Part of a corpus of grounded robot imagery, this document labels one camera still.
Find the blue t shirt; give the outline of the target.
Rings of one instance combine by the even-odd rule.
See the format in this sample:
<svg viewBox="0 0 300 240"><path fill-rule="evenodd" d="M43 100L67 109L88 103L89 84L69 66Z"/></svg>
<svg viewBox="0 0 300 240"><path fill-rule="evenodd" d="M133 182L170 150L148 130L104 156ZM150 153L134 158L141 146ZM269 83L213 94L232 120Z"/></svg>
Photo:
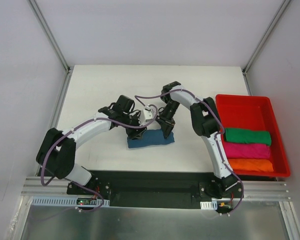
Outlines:
<svg viewBox="0 0 300 240"><path fill-rule="evenodd" d="M161 129L146 130L141 139L127 139L129 149L141 149L152 146L165 146L175 142L174 134L171 132L167 138Z"/></svg>

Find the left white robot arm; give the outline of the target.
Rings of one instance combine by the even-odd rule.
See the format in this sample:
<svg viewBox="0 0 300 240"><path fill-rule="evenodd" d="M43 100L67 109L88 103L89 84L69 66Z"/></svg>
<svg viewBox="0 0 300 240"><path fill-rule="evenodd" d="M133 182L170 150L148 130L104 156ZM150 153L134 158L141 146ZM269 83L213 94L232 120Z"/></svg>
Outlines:
<svg viewBox="0 0 300 240"><path fill-rule="evenodd" d="M36 162L41 166L41 184L46 187L51 179L65 179L77 184L84 194L92 194L97 188L97 178L75 162L79 147L116 127L125 128L128 138L134 140L143 135L152 120L152 116L146 119L142 110L135 109L134 100L121 95L116 102L100 108L75 127L49 129L36 156ZM51 179L45 180L46 173L50 174Z"/></svg>

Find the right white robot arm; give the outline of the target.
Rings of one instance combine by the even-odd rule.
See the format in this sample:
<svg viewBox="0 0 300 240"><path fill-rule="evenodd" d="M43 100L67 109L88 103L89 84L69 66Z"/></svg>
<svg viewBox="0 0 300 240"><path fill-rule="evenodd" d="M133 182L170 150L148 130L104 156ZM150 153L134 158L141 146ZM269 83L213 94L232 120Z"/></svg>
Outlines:
<svg viewBox="0 0 300 240"><path fill-rule="evenodd" d="M183 86L174 81L162 87L161 100L166 104L156 117L164 138L172 133L175 126L174 115L179 105L190 111L191 125L194 132L201 137L208 150L214 180L204 188L205 193L216 199L227 197L238 183L222 144L222 134L225 129L211 97L200 99Z"/></svg>

